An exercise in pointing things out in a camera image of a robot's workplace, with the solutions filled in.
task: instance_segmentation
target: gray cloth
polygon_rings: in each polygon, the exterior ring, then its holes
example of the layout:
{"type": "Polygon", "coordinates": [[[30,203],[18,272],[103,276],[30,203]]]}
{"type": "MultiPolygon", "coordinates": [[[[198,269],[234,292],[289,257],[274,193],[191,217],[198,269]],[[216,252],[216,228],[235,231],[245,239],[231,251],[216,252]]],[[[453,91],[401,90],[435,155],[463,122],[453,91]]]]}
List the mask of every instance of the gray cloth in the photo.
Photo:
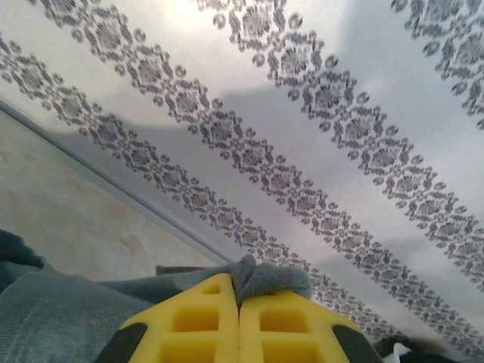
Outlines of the gray cloth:
{"type": "Polygon", "coordinates": [[[159,267],[152,278],[96,283],[56,271],[0,230],[0,362],[92,363],[127,318],[223,272],[239,305],[281,288],[311,296],[304,271],[257,265],[251,255],[215,268],[159,267]]]}

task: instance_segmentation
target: gray ornamental pattern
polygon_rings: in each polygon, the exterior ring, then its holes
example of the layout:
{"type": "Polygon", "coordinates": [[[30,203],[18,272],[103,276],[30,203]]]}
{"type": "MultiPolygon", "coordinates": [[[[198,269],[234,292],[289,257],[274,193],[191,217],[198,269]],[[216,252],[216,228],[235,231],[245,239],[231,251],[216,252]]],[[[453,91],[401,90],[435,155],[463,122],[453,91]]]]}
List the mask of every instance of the gray ornamental pattern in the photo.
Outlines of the gray ornamental pattern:
{"type": "MultiPolygon", "coordinates": [[[[392,254],[388,250],[381,249],[378,242],[372,243],[372,236],[369,233],[360,231],[361,227],[356,223],[350,225],[350,217],[345,212],[337,211],[335,203],[327,203],[327,195],[312,189],[311,181],[301,180],[301,172],[295,166],[285,166],[284,157],[274,155],[273,147],[266,140],[256,140],[254,130],[238,132],[242,120],[233,111],[221,111],[220,100],[215,99],[210,103],[206,96],[208,90],[199,81],[189,82],[175,78],[185,77],[183,67],[176,66],[173,71],[169,64],[169,55],[158,45],[143,45],[143,32],[135,29],[131,33],[127,27],[126,16],[119,14],[116,7],[101,8],[96,5],[97,2],[83,1],[68,2],[69,6],[63,8],[57,3],[51,4],[46,0],[43,2],[48,18],[60,27],[71,26],[73,38],[78,42],[87,39],[92,53],[103,62],[116,62],[114,68],[119,75],[129,74],[134,87],[143,94],[154,94],[154,103],[159,106],[166,104],[169,115],[178,122],[188,121],[192,133],[200,132],[204,143],[211,148],[221,149],[222,158],[233,160],[234,168],[242,173],[252,174],[250,179],[254,183],[260,183],[268,195],[278,196],[278,202],[286,204],[290,213],[303,217],[303,224],[309,225],[317,235],[332,243],[338,252],[345,253],[346,258],[351,259],[357,267],[363,268],[365,273],[372,275],[375,282],[405,303],[408,309],[460,349],[466,349],[468,354],[482,354],[482,337],[471,325],[459,317],[458,313],[447,306],[440,297],[435,296],[417,276],[410,275],[411,272],[402,266],[400,261],[392,259],[392,254]]],[[[326,67],[333,67],[336,63],[335,57],[329,57],[325,61],[326,67]]],[[[326,77],[318,79],[321,82],[323,79],[332,79],[332,76],[327,74],[326,77]]],[[[319,88],[315,92],[325,95],[326,90],[323,86],[319,88]]],[[[350,93],[344,93],[352,100],[350,93]]],[[[357,101],[363,104],[367,97],[366,94],[359,95],[357,101]]],[[[321,105],[316,104],[313,110],[318,110],[319,106],[321,105]]],[[[372,110],[376,114],[379,113],[377,108],[372,110]]],[[[375,123],[375,132],[378,129],[381,135],[381,123],[375,123]]],[[[385,133],[391,137],[397,131],[395,126],[390,126],[385,133]]],[[[375,143],[377,147],[401,146],[393,144],[391,138],[382,138],[375,143]]],[[[385,166],[381,164],[388,159],[388,149],[383,149],[383,153],[378,148],[374,148],[373,151],[376,151],[376,156],[367,162],[373,167],[385,166]]],[[[414,165],[404,171],[419,170],[415,165],[421,163],[420,159],[421,157],[414,157],[414,165]]],[[[432,185],[429,182],[426,187],[427,191],[430,191],[427,197],[439,196],[439,189],[442,189],[439,183],[432,185]]]]}
{"type": "Polygon", "coordinates": [[[57,114],[57,118],[88,138],[100,149],[111,153],[132,172],[140,172],[173,200],[182,203],[192,213],[210,223],[217,231],[240,247],[247,248],[259,262],[282,266],[297,266],[309,273],[313,283],[313,298],[323,306],[351,318],[375,340],[403,334],[396,330],[365,304],[321,273],[310,263],[277,242],[277,238],[253,220],[243,216],[215,191],[200,185],[187,170],[170,163],[148,141],[138,139],[115,115],[105,113],[101,105],[90,102],[86,94],[75,86],[64,85],[61,76],[48,72],[36,57],[22,54],[15,42],[4,42],[0,33],[0,76],[3,81],[17,84],[19,91],[33,101],[57,114]]]}
{"type": "MultiPolygon", "coordinates": [[[[253,5],[244,0],[196,2],[201,11],[217,11],[213,23],[218,29],[225,27],[228,18],[231,43],[240,51],[255,52],[254,65],[267,67],[276,87],[290,88],[287,97],[301,102],[301,111],[309,119],[321,120],[320,130],[332,131],[331,141],[347,150],[350,160],[359,160],[358,168],[372,175],[373,183],[484,292],[484,228],[466,214],[465,206],[456,205],[458,198],[437,181],[433,168],[422,165],[424,158],[412,155],[413,144],[396,137],[398,127],[384,124],[386,114],[381,108],[365,106],[369,94],[354,95],[357,81],[349,71],[336,71],[337,57],[322,60],[324,42],[315,32],[297,31],[303,19],[284,13],[286,0],[255,0],[253,5]]],[[[449,2],[432,2],[436,3],[446,8],[449,2]]],[[[478,2],[473,3],[477,9],[478,2]]],[[[480,86],[472,89],[479,90],[480,97],[480,86]]]]}
{"type": "MultiPolygon", "coordinates": [[[[410,12],[405,28],[426,38],[426,57],[440,57],[436,71],[453,79],[453,95],[467,95],[467,115],[484,116],[484,5],[482,0],[392,0],[396,13],[410,12]]],[[[484,118],[477,123],[484,130],[484,118]]]]}

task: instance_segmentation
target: gray blanket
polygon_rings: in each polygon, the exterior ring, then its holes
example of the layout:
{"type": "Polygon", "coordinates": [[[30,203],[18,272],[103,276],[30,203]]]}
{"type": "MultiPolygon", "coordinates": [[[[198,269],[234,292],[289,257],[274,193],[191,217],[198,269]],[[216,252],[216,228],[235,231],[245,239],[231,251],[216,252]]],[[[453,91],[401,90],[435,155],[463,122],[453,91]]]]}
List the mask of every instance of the gray blanket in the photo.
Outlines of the gray blanket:
{"type": "Polygon", "coordinates": [[[0,230],[0,362],[92,363],[129,317],[214,275],[231,274],[237,304],[287,288],[311,296],[298,268],[256,264],[251,255],[215,268],[157,266],[157,276],[94,282],[52,268],[0,230]]]}

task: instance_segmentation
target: gray fabric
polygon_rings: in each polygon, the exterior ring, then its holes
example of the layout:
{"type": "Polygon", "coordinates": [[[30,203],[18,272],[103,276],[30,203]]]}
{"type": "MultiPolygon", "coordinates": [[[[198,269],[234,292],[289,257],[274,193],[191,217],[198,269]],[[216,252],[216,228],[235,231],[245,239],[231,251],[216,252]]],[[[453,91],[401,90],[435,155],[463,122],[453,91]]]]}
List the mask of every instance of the gray fabric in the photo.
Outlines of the gray fabric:
{"type": "Polygon", "coordinates": [[[182,271],[96,283],[55,271],[21,238],[0,231],[0,277],[7,281],[0,295],[0,362],[91,363],[127,318],[223,272],[232,276],[239,305],[281,288],[311,296],[304,271],[257,265],[251,255],[182,271]]]}

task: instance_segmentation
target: yellow plastic object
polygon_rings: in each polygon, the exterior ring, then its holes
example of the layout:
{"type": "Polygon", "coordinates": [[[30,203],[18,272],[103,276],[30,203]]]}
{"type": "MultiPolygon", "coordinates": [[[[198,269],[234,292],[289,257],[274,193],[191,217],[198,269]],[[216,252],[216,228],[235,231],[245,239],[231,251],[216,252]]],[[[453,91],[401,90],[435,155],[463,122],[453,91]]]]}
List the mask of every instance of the yellow plastic object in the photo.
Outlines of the yellow plastic object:
{"type": "Polygon", "coordinates": [[[129,363],[236,363],[238,310],[229,274],[141,312],[121,327],[147,330],[129,363]]]}
{"type": "Polygon", "coordinates": [[[248,299],[240,309],[238,363],[347,363],[332,327],[347,318],[291,291],[248,299]]]}

